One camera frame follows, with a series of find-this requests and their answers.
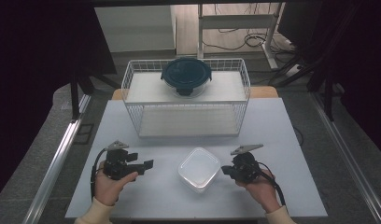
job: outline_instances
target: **gray floor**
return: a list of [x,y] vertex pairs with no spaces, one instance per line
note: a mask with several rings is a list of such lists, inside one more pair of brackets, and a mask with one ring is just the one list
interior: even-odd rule
[[[108,77],[119,83],[121,74],[130,59],[175,57],[165,53],[148,54],[148,56],[142,53],[138,56],[123,53],[113,56],[118,75]],[[207,55],[207,57],[232,56]],[[262,53],[236,56],[246,60],[247,69],[250,71],[249,76],[254,85],[266,85],[267,79],[273,76],[274,73],[268,72],[268,65]],[[303,142],[303,154],[329,217],[310,219],[295,217],[294,219],[299,223],[375,223],[374,217],[312,104],[310,94],[305,87],[308,78],[303,77],[287,87],[277,90],[279,96],[284,100],[293,126],[302,133],[300,135],[296,132],[300,142]],[[95,78],[92,81],[96,90],[92,95],[91,104],[93,108],[97,109],[89,111],[87,117],[84,118],[84,126],[81,127],[74,145],[70,148],[56,188],[49,197],[39,223],[73,222],[73,220],[64,219],[64,214],[92,146],[99,120],[104,113],[105,101],[110,99],[113,93],[113,89],[104,82]],[[71,119],[69,87],[64,86],[57,90],[53,102],[54,106],[39,135],[0,195],[0,223],[21,223],[23,221],[68,126]],[[340,98],[334,98],[333,102],[335,124],[381,199],[381,153],[346,113],[346,109],[340,104]],[[85,134],[91,127],[91,134]],[[116,220],[115,223],[128,222]],[[260,223],[266,223],[266,220],[261,219]]]

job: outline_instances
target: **aluminum rail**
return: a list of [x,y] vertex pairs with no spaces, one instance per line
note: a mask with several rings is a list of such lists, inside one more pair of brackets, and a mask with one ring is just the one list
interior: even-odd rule
[[49,169],[47,170],[44,179],[42,180],[41,185],[39,186],[38,192],[36,193],[33,202],[23,220],[23,224],[37,223],[42,215],[42,212],[45,208],[45,205],[49,199],[51,191],[56,183],[56,180],[62,170],[65,158],[68,154],[69,148],[74,140],[75,134],[79,128],[79,125],[82,121],[84,112],[86,111],[87,105],[91,96],[83,95],[79,103],[79,119],[75,122],[68,125],[67,130],[63,136],[62,142],[57,148],[56,154],[53,157],[53,160],[50,164]]
[[325,127],[327,128],[334,144],[336,145],[336,148],[338,149],[343,161],[345,162],[349,173],[352,175],[364,201],[367,203],[369,209],[371,210],[376,223],[381,224],[381,201],[374,191],[373,186],[370,184],[367,177],[357,164],[357,161],[353,157],[350,148],[348,148],[345,139],[336,128],[335,123],[330,121],[328,116],[324,113],[323,103],[321,102],[318,93],[314,92],[310,93],[310,95]]

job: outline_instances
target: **clear plastic container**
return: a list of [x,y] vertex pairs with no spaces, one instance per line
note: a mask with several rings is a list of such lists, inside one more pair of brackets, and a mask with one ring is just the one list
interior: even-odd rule
[[220,169],[217,157],[202,147],[195,148],[178,166],[183,182],[197,193],[211,185]]

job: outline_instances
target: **sleeve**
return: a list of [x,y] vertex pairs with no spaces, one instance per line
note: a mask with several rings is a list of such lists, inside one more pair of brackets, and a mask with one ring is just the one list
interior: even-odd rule
[[112,224],[109,216],[113,209],[114,206],[106,206],[93,198],[88,212],[83,217],[77,218],[75,224]]
[[282,206],[273,213],[266,214],[266,218],[269,224],[295,224],[292,218],[290,218],[286,206]]

